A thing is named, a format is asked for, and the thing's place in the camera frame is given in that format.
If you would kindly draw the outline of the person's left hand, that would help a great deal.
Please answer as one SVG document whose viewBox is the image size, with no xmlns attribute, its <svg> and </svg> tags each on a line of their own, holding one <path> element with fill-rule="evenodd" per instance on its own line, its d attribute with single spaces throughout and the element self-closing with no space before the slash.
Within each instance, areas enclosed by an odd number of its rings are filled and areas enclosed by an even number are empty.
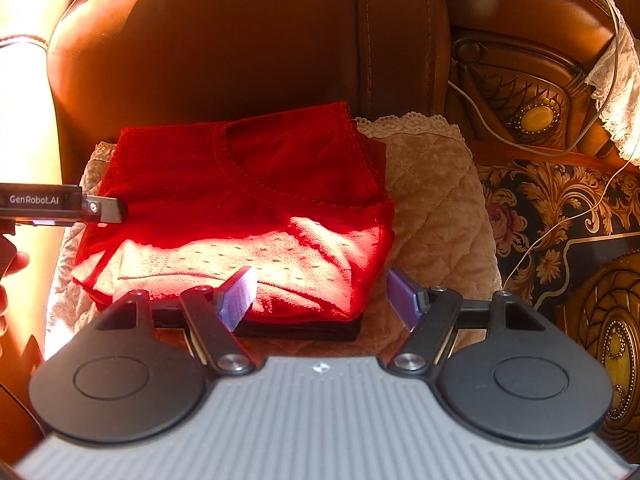
<svg viewBox="0 0 640 480">
<path fill-rule="evenodd" d="M 26 252 L 19 252 L 15 245 L 5 236 L 1 237 L 0 250 L 0 271 L 1 277 L 15 274 L 24 270 L 29 264 L 29 255 Z M 0 337 L 6 334 L 8 321 L 6 320 L 6 311 L 9 307 L 9 298 L 6 288 L 0 285 Z"/>
</svg>

